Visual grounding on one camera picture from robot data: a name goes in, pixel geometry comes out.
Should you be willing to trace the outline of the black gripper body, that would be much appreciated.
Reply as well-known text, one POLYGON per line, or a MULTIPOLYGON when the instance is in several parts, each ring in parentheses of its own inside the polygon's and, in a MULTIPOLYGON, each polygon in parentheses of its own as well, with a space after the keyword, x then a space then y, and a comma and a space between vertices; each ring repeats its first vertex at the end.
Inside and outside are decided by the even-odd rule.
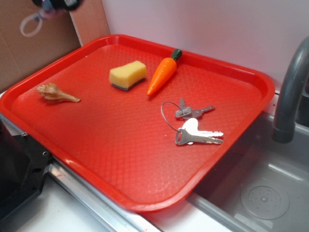
POLYGON ((81 0, 32 0, 32 2, 44 10, 74 11, 81 5, 81 0))

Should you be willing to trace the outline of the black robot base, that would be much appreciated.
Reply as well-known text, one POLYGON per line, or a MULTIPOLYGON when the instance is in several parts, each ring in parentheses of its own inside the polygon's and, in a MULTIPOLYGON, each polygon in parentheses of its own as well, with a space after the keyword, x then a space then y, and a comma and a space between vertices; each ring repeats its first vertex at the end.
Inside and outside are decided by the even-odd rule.
POLYGON ((11 135, 0 123, 0 221, 38 197, 51 153, 27 134, 11 135))

